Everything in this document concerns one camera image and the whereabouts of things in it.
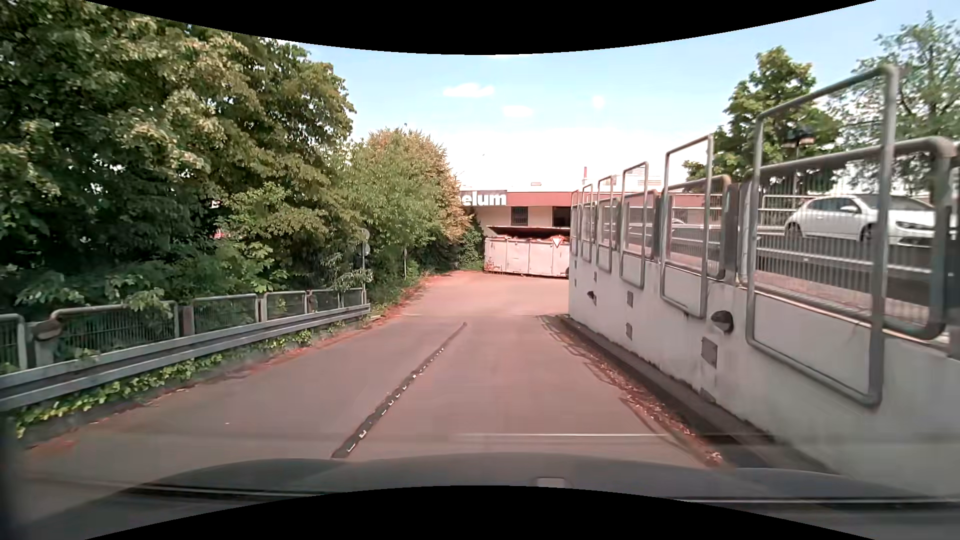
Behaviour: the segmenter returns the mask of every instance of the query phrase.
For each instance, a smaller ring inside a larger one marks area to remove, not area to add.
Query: white concrete barrier
[[[571,257],[571,318],[841,474],[930,495],[960,493],[960,363],[944,351],[888,335],[884,398],[870,409],[751,347],[745,288],[711,281],[708,316],[698,320],[660,298],[658,264],[646,262],[640,290],[621,279],[621,257],[614,252],[611,273]],[[635,281],[639,259],[626,257],[624,275]],[[700,277],[668,266],[665,278],[666,295],[696,309]],[[866,389],[867,325],[758,295],[757,340]],[[710,321],[720,310],[732,314],[729,334]],[[704,338],[717,346],[715,367],[701,356]]]

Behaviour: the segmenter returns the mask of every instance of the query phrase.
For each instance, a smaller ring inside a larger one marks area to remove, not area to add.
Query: car hood
[[[901,502],[916,493],[798,470],[694,469],[565,454],[453,454],[348,461],[268,459],[189,471],[28,526],[32,540],[90,538],[297,497],[427,486],[568,487],[701,503]],[[402,494],[383,492],[385,497]]]
[[[898,221],[933,227],[937,222],[937,213],[932,210],[890,210],[890,222],[896,223]],[[956,227],[956,225],[957,216],[952,213],[950,215],[950,226]]]

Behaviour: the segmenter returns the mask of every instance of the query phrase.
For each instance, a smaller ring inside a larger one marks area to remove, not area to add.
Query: car window
[[[811,210],[837,210],[840,209],[836,204],[837,199],[820,199],[819,201],[813,201],[808,207]]]
[[[860,200],[872,209],[876,209],[879,200],[876,195],[860,195]],[[890,196],[891,210],[933,210],[931,205],[905,195]]]
[[[838,210],[843,207],[854,207],[856,209],[860,209],[860,207],[856,204],[856,201],[854,199],[834,199],[834,201],[837,202],[836,209]]]

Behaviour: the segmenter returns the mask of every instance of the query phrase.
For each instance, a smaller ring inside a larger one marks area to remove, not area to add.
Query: road
[[[382,324],[34,447],[22,456],[22,510],[35,519],[175,473],[275,457],[529,451],[716,465],[662,405],[558,330],[551,316],[566,312],[567,288],[434,278]]]

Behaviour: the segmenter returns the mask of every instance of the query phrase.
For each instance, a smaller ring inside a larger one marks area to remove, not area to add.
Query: white car
[[[784,231],[793,237],[869,241],[876,227],[877,204],[877,195],[812,199],[787,218]],[[891,245],[928,246],[933,238],[936,212],[932,205],[917,199],[891,195],[888,222]]]

